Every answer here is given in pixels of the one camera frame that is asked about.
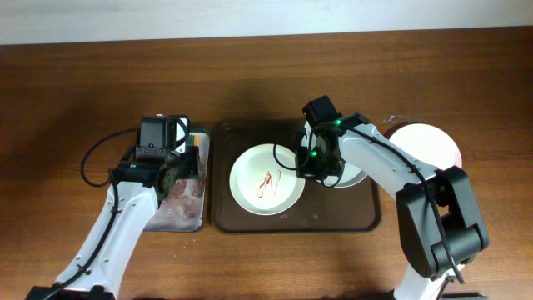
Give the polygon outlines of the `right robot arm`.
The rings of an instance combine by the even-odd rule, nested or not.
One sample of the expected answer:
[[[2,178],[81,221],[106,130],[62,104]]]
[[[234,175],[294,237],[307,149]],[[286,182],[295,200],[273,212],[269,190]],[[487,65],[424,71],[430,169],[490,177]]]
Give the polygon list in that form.
[[[401,248],[408,266],[393,299],[447,299],[463,283],[461,269],[487,249],[488,232],[466,172],[422,162],[384,137],[356,112],[343,116],[328,96],[306,104],[296,148],[299,178],[338,183],[346,166],[359,168],[395,200]]]

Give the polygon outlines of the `pink white plate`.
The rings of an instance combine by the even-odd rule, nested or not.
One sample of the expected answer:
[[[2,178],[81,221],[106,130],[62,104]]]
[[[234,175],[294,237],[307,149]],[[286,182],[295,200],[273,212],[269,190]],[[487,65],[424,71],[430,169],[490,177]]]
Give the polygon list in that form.
[[[400,127],[389,138],[412,157],[439,169],[462,167],[462,157],[456,142],[443,130],[424,123]]]

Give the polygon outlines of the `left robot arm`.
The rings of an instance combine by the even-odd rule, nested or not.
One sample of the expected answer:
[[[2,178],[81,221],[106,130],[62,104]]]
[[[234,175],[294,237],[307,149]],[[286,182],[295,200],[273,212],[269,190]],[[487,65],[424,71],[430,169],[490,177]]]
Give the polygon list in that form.
[[[34,286],[29,299],[116,299],[127,264],[145,226],[180,179],[200,172],[198,147],[185,115],[144,117],[136,142],[108,170],[107,197],[75,258],[50,287]]]

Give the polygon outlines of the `green orange sponge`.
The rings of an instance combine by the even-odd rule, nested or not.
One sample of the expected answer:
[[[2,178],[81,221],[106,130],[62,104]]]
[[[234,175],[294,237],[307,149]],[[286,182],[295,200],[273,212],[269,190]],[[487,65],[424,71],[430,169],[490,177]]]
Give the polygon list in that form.
[[[201,142],[200,137],[196,132],[190,133],[187,137],[188,147],[199,147],[200,142]]]

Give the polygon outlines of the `pale green plate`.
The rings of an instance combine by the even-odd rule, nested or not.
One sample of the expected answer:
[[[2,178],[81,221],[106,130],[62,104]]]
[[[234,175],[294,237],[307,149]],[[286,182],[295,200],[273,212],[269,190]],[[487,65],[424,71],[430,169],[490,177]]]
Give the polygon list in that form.
[[[304,137],[300,141],[300,146],[307,147],[307,134],[311,132],[311,127],[308,122],[305,122],[304,125]],[[312,138],[312,146],[315,146],[316,144],[316,136]],[[351,164],[345,163],[344,172],[342,173],[342,176],[327,176],[323,183],[326,187],[333,187],[333,188],[348,188],[354,185],[357,185],[359,182],[361,182],[363,179],[366,178],[366,173],[363,172],[360,168],[355,167]]]
[[[305,180],[294,170],[295,153],[281,145],[265,143],[243,152],[233,163],[229,188],[237,204],[262,216],[293,206],[304,191]]]

